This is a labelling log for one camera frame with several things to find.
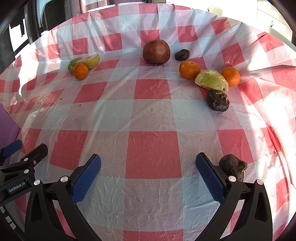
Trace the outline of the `brown wrinkled fruit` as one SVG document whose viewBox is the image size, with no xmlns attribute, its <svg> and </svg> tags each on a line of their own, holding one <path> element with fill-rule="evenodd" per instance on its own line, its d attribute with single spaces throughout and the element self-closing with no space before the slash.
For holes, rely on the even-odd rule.
<svg viewBox="0 0 296 241">
<path fill-rule="evenodd" d="M 234 176 L 239 182 L 244 181 L 247 163 L 236 157 L 234 154 L 223 156 L 219 161 L 219 167 L 227 176 Z"/>
</svg>

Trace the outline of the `small orange mandarin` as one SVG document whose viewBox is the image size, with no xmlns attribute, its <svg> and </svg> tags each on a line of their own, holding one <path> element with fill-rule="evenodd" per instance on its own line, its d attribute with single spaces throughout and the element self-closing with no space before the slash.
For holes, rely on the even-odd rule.
<svg viewBox="0 0 296 241">
<path fill-rule="evenodd" d="M 73 75 L 77 80 L 83 80 L 88 75 L 88 67 L 83 63 L 78 63 L 73 68 Z"/>
</svg>

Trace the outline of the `yellow apple half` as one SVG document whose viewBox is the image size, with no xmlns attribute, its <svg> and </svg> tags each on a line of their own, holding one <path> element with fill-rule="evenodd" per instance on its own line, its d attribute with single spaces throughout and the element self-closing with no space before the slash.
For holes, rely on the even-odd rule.
<svg viewBox="0 0 296 241">
<path fill-rule="evenodd" d="M 99 61 L 100 61 L 100 56 L 98 53 L 96 53 L 89 57 L 79 59 L 77 63 L 82 63 L 86 65 L 88 69 L 93 69 L 99 64 Z"/>
</svg>

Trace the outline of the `dark wrinkled passion fruit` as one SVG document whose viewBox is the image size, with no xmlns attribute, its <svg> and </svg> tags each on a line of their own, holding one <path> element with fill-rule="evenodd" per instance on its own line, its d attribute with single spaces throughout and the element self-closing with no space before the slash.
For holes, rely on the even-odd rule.
<svg viewBox="0 0 296 241">
<path fill-rule="evenodd" d="M 230 104 L 227 94 L 217 90 L 209 90 L 206 96 L 206 101 L 212 110 L 220 112 L 227 111 Z"/>
</svg>

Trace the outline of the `green apple half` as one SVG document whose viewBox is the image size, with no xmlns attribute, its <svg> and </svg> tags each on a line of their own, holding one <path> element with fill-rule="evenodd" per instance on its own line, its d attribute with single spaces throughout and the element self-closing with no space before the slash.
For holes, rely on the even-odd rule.
<svg viewBox="0 0 296 241">
<path fill-rule="evenodd" d="M 226 79 L 215 70 L 203 70 L 195 78 L 195 83 L 200 87 L 222 92 L 229 90 Z"/>
</svg>

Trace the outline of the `large dark red apple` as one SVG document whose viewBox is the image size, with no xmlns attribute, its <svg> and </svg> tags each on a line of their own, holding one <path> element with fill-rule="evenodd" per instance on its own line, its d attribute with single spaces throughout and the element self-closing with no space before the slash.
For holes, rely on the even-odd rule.
<svg viewBox="0 0 296 241">
<path fill-rule="evenodd" d="M 144 45 L 142 56 L 147 63 L 164 64 L 169 61 L 171 50 L 166 41 L 152 40 Z"/>
</svg>

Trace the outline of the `small dark date fruit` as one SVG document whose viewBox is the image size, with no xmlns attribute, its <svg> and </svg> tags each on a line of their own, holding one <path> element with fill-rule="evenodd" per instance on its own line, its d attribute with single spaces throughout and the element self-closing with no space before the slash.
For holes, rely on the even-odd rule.
<svg viewBox="0 0 296 241">
<path fill-rule="evenodd" d="M 189 56 L 190 56 L 190 51 L 187 49 L 182 49 L 177 53 L 175 53 L 175 59 L 177 61 L 185 61 L 189 58 Z"/>
</svg>

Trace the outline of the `green lime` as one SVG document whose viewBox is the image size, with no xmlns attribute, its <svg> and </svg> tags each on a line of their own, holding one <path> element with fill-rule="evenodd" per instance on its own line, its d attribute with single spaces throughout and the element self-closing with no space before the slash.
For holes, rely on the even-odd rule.
<svg viewBox="0 0 296 241">
<path fill-rule="evenodd" d="M 72 60 L 68 63 L 67 69 L 68 69 L 68 72 L 69 72 L 70 74 L 73 73 L 73 69 L 74 69 L 75 65 L 76 65 L 81 59 L 82 59 L 81 57 L 77 57 L 77 58 L 72 59 Z"/>
</svg>

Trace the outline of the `purple cardboard box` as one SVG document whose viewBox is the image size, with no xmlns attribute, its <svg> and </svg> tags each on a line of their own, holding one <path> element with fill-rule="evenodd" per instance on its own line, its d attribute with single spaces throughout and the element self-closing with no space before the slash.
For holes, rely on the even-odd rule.
<svg viewBox="0 0 296 241">
<path fill-rule="evenodd" d="M 21 129 L 1 103 L 0 112 L 0 148 L 16 140 L 22 140 Z"/>
</svg>

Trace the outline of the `red white checkered tablecloth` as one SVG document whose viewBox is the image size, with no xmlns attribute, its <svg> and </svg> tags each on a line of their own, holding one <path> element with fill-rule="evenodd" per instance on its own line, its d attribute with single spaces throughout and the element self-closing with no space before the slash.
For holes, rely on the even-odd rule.
<svg viewBox="0 0 296 241">
<path fill-rule="evenodd" d="M 239 71 L 226 112 L 208 107 L 174 57 L 143 60 L 145 43 L 160 39 L 202 70 Z M 85 79 L 68 72 L 96 53 Z M 194 240 L 219 206 L 196 169 L 199 152 L 214 164 L 234 154 L 247 163 L 245 181 L 264 182 L 274 238 L 295 213 L 295 51 L 245 23 L 168 4 L 78 15 L 1 65 L 1 103 L 23 138 L 13 162 L 48 146 L 36 166 L 43 182 L 101 157 L 78 207 L 102 240 Z"/>
</svg>

